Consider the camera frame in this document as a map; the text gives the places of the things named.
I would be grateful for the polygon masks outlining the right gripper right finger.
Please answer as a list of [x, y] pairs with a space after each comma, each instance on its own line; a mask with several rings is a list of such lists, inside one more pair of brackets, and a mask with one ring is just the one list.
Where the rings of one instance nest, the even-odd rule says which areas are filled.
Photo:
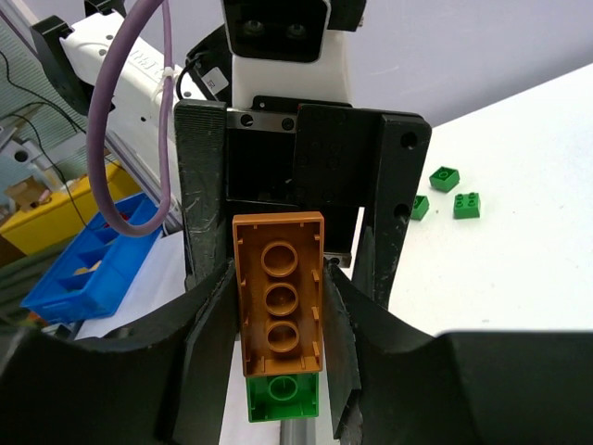
[[343, 444], [588, 444], [588, 332], [431, 337], [324, 268], [334, 437]]

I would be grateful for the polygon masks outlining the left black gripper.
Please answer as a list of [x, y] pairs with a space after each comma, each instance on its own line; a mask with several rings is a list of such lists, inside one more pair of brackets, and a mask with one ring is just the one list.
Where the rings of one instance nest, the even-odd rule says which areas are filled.
[[[382, 115], [344, 103], [265, 95], [256, 96], [252, 108], [295, 115], [295, 130], [227, 133], [229, 210], [317, 210], [325, 220], [325, 253], [343, 257], [352, 249], [358, 212], [365, 205], [352, 282], [386, 309], [430, 144], [430, 124], [418, 114]], [[190, 290], [227, 258], [227, 108], [222, 102], [183, 99], [173, 114], [185, 288]]]

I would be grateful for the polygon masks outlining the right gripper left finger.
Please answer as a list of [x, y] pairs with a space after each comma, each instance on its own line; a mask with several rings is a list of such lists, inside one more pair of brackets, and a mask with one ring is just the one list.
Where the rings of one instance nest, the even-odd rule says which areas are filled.
[[227, 262], [103, 338], [1, 330], [5, 444], [215, 444], [237, 329]]

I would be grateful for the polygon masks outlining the green lego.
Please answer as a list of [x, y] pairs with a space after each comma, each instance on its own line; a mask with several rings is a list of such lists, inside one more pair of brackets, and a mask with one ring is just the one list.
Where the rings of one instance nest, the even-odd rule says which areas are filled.
[[267, 375], [246, 378], [250, 423], [319, 415], [319, 374]]

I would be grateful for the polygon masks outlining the orange lego brick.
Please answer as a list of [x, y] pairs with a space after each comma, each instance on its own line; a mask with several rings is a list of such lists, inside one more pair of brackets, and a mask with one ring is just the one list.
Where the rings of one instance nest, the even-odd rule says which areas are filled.
[[234, 216], [246, 377], [322, 370], [324, 233], [318, 211]]

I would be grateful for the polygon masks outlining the green two-by-three lego brick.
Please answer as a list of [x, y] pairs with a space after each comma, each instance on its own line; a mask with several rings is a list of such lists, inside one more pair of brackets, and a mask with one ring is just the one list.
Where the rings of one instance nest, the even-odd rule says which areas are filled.
[[417, 195], [413, 202], [410, 218], [413, 221], [419, 222], [425, 217], [429, 209], [430, 202], [428, 197], [423, 195]]

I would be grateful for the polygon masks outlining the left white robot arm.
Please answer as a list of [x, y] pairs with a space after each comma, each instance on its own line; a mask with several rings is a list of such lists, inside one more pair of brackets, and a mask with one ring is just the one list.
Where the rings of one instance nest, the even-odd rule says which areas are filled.
[[170, 17], [156, 52], [141, 31], [164, 1], [88, 1], [84, 20], [31, 28], [44, 73], [87, 119], [100, 211], [126, 235], [99, 170], [108, 133], [158, 170], [164, 214], [183, 216], [188, 278], [233, 254], [239, 214], [318, 211], [325, 256], [353, 257], [357, 290], [386, 306], [432, 129], [420, 115], [355, 108], [347, 38], [362, 1], [225, 1], [223, 23], [172, 59]]

